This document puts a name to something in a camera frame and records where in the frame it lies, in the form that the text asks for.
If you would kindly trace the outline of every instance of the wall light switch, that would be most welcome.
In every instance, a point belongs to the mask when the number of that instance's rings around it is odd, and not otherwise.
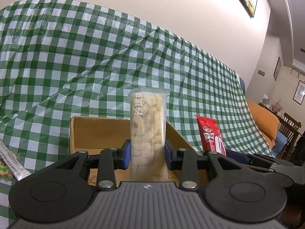
[[[260,75],[262,75],[263,77],[264,77],[265,74],[266,74],[265,72],[263,72],[263,71],[261,71],[261,70],[259,70],[258,73],[259,73]]]

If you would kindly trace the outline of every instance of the red snack package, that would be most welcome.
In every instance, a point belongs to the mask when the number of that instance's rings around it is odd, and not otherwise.
[[[198,122],[200,138],[204,151],[217,151],[222,155],[227,155],[222,134],[214,119],[195,115]]]

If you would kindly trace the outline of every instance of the white wall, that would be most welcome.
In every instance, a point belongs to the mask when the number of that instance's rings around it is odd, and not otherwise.
[[[0,0],[0,7],[17,0]],[[250,18],[239,0],[79,0],[116,9],[183,37],[237,71],[248,86],[263,47],[270,6]]]
[[[259,103],[265,94],[268,95],[268,97],[272,97],[276,85],[280,82],[279,77],[277,81],[275,81],[273,76],[279,57],[281,59],[281,65],[283,66],[280,39],[276,36],[267,34],[260,54],[260,59],[258,60],[253,77],[246,91],[246,99]],[[265,72],[265,76],[263,77],[258,74],[258,70]]]
[[[302,127],[299,131],[303,132],[305,129],[305,101],[300,105],[293,100],[293,97],[299,80],[305,82],[305,76],[300,75],[300,79],[298,79],[297,76],[298,73],[295,70],[293,70],[291,74],[290,67],[282,66],[272,98],[275,101],[282,99],[283,112],[288,113],[294,119],[300,121]]]

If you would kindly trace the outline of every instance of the chair backrest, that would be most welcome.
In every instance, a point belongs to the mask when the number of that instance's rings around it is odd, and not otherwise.
[[[295,133],[297,133],[298,129],[301,126],[301,122],[297,122],[289,114],[284,113],[284,119],[279,131],[285,135],[285,137],[287,138],[287,143],[291,144]]]

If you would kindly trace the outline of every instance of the open cardboard box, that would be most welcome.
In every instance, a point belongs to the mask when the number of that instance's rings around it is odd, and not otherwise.
[[[186,148],[194,151],[189,143],[167,122],[166,139],[177,149]],[[79,150],[88,151],[89,155],[99,154],[101,150],[121,148],[126,139],[130,139],[130,120],[75,116],[70,120],[70,153]],[[199,182],[207,183],[204,170],[199,170]],[[96,184],[97,169],[91,169],[88,183]],[[129,181],[129,169],[115,170],[117,185]],[[179,184],[180,171],[168,170],[169,181]]]

